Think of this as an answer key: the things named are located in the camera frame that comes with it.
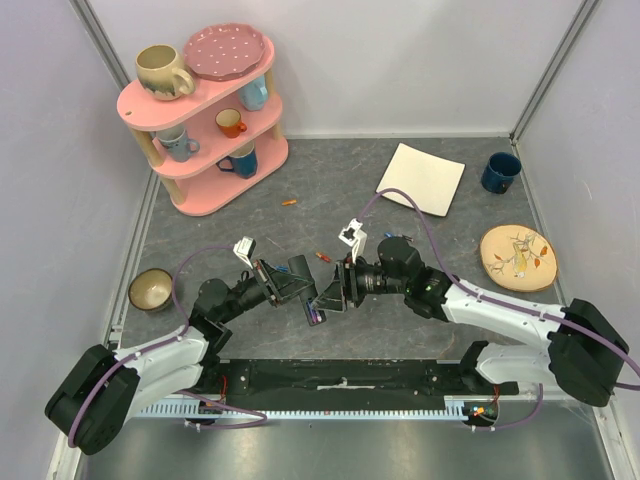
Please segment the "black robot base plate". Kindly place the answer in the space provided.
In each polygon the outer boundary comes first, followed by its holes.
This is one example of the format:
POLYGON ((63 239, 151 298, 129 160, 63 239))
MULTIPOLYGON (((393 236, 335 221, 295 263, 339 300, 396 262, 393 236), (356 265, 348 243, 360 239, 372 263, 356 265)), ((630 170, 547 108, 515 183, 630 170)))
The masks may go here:
POLYGON ((470 367, 437 360, 221 360, 203 369, 195 393, 252 410, 365 410, 444 406, 446 396, 515 396, 470 367))

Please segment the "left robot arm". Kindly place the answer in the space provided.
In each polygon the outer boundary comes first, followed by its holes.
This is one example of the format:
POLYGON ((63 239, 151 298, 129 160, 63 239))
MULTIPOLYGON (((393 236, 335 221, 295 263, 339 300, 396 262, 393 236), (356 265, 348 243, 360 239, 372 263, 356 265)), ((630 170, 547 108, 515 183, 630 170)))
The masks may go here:
POLYGON ((128 349, 94 345, 84 352, 47 402, 44 414, 87 455, 104 449, 138 412, 193 388, 208 393, 219 382, 219 352, 231 336, 227 323, 263 302, 281 306, 315 286, 306 258, 281 271, 257 260, 235 286, 205 281, 184 327, 128 349))

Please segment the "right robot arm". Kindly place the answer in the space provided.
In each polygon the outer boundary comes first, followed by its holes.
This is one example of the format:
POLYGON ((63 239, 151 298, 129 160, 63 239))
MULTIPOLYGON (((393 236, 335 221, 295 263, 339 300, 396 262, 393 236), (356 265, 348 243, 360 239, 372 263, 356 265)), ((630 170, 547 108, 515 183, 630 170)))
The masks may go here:
POLYGON ((401 294, 423 318, 471 325, 513 340, 511 346, 472 344, 457 371, 465 391, 477 394, 505 382, 551 384, 585 404, 608 404, 629 347, 592 303, 540 304, 482 290, 427 266, 400 237, 383 240, 377 253, 374 264, 362 257, 338 262, 314 307, 342 312, 359 307, 369 294, 401 294))

